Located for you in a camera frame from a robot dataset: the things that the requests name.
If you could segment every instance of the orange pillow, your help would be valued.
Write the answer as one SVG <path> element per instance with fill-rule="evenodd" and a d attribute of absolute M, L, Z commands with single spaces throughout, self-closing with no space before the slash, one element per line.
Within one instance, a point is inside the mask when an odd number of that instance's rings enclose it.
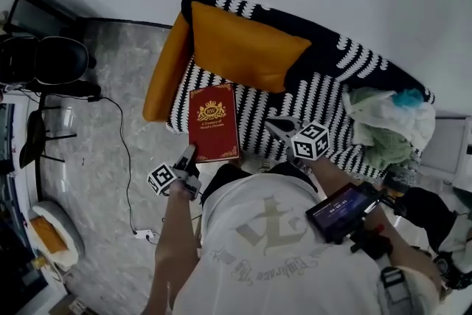
<path fill-rule="evenodd" d="M 30 222 L 50 253 L 67 250 L 64 240 L 62 240 L 54 226 L 45 217 L 37 217 Z"/>
<path fill-rule="evenodd" d="M 287 70 L 311 45 L 309 40 L 192 2 L 195 63 L 232 82 L 284 92 Z"/>

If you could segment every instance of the black and white marker cube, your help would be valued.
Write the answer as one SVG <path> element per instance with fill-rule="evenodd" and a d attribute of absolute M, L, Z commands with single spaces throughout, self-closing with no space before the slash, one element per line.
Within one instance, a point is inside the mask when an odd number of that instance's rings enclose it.
<path fill-rule="evenodd" d="M 297 158 L 317 160 L 330 148 L 328 129 L 313 121 L 291 137 L 292 149 Z"/>
<path fill-rule="evenodd" d="M 163 189 L 167 188 L 177 178 L 172 168 L 167 163 L 162 163 L 147 175 L 147 183 L 159 195 Z"/>

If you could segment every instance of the sofa armrest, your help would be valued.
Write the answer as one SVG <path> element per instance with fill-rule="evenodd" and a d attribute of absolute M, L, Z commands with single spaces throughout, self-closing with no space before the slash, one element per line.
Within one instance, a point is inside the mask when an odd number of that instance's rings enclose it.
<path fill-rule="evenodd" d="M 147 88 L 142 116 L 146 121 L 167 121 L 173 99 L 192 56 L 192 33 L 181 13 L 170 30 Z"/>

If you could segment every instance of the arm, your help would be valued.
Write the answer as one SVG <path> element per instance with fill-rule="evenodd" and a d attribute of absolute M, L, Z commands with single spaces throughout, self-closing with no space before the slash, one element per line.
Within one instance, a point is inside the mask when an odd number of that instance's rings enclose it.
<path fill-rule="evenodd" d="M 170 185 L 164 225 L 156 247 L 153 285 L 144 315 L 164 315 L 167 296 L 172 308 L 178 292 L 198 263 L 190 216 L 190 198 L 190 193 L 182 187 L 180 181 Z"/>
<path fill-rule="evenodd" d="M 356 185 L 361 183 L 359 180 L 350 177 L 343 170 L 337 168 L 324 156 L 316 161 L 303 160 L 303 163 L 313 171 L 313 174 L 318 179 L 324 193 L 328 197 L 350 182 Z M 416 251 L 410 247 L 389 222 L 384 211 L 380 207 L 377 207 L 366 217 L 365 227 L 366 229 L 374 229 L 379 224 L 383 224 L 384 226 L 381 235 L 390 239 L 390 243 L 393 247 L 393 252 L 389 256 L 392 265 L 405 266 L 423 273 L 431 279 L 436 289 L 439 291 L 441 288 L 441 278 L 433 261 L 422 252 Z"/>

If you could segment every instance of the blue item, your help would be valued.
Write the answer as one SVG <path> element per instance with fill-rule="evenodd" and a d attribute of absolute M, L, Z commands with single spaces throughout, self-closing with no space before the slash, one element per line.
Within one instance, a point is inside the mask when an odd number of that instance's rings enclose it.
<path fill-rule="evenodd" d="M 393 103 L 398 107 L 417 108 L 423 102 L 423 95 L 417 89 L 405 89 L 392 96 Z"/>

